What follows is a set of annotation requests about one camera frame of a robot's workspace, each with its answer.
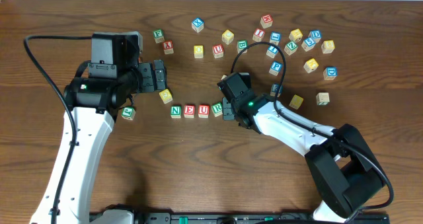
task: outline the wooden tabletop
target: wooden tabletop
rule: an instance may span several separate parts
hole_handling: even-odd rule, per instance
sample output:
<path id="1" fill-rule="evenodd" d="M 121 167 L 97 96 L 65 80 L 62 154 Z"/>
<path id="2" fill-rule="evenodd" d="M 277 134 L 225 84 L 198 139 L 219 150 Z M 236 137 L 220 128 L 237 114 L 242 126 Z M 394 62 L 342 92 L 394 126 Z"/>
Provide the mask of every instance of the wooden tabletop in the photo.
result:
<path id="1" fill-rule="evenodd" d="M 319 29 L 334 40 L 335 51 L 322 54 L 321 41 L 287 56 L 280 100 L 304 98 L 296 111 L 339 128 L 356 126 L 375 153 L 395 189 L 395 201 L 382 210 L 391 223 L 421 223 L 423 218 L 423 4 L 393 1 L 296 0 L 3 0 L 0 4 L 0 223 L 28 223 L 50 178 L 58 152 L 64 109 L 25 53 L 30 34 L 90 36 L 93 32 L 138 31 L 145 61 L 162 59 L 175 104 L 213 104 L 216 86 L 228 74 L 236 41 L 252 43 L 260 17 L 274 22 L 265 29 L 304 35 Z M 190 23 L 201 17 L 200 33 Z M 163 29 L 174 43 L 165 55 L 152 31 Z M 225 30 L 235 41 L 214 59 L 212 46 Z M 204 59 L 193 46 L 203 45 Z M 38 40 L 31 50 L 63 90 L 77 66 L 91 58 L 89 41 Z M 266 46 L 240 58 L 236 71 L 249 72 L 256 93 L 269 93 L 280 79 L 269 74 L 273 59 Z M 319 63 L 308 74 L 303 64 Z M 323 70 L 338 68 L 333 81 Z M 330 103 L 316 105 L 328 92 Z M 304 158 L 272 137 L 224 122 L 222 117 L 170 117 L 171 104 L 157 93 L 135 99 L 134 121 L 118 118 L 104 148 L 91 211 L 110 204 L 170 208 L 175 212 L 281 212 L 315 209 L 321 199 Z M 368 204 L 388 198 L 386 188 Z"/>

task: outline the brown wood surface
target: brown wood surface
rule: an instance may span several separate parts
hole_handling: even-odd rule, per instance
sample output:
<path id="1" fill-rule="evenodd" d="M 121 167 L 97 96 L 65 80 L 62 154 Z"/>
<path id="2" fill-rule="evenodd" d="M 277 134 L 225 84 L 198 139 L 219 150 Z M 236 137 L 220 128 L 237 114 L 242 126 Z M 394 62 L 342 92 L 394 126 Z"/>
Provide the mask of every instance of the brown wood surface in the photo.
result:
<path id="1" fill-rule="evenodd" d="M 139 31 L 145 61 L 163 59 L 173 103 L 213 104 L 216 83 L 228 74 L 236 41 L 252 42 L 260 16 L 270 13 L 284 46 L 290 30 L 319 29 L 336 49 L 323 55 L 299 48 L 287 56 L 281 101 L 304 98 L 297 111 L 322 124 L 356 126 L 395 189 L 384 209 L 391 223 L 423 218 L 423 4 L 387 1 L 293 0 L 3 0 L 0 4 L 0 223 L 28 223 L 50 178 L 63 127 L 63 106 L 33 66 L 22 39 L 29 34 L 88 36 L 95 31 Z M 191 21 L 205 28 L 195 33 Z M 152 30 L 174 42 L 164 55 Z M 212 45 L 230 29 L 235 41 L 214 59 Z M 204 45 L 204 59 L 193 46 Z M 77 66 L 91 56 L 89 41 L 30 43 L 39 62 L 63 90 Z M 237 71 L 250 72 L 258 93 L 269 93 L 280 77 L 268 73 L 266 46 L 251 48 Z M 306 60 L 319 68 L 307 74 Z M 336 66 L 339 76 L 323 80 Z M 330 93 L 316 106 L 318 92 Z M 170 208 L 175 212 L 271 212 L 315 209 L 320 197 L 304 158 L 279 141 L 239 128 L 221 117 L 171 119 L 171 104 L 157 93 L 136 97 L 133 122 L 118 119 L 101 158 L 91 210 L 110 204 Z M 387 199 L 380 191 L 369 204 Z"/>

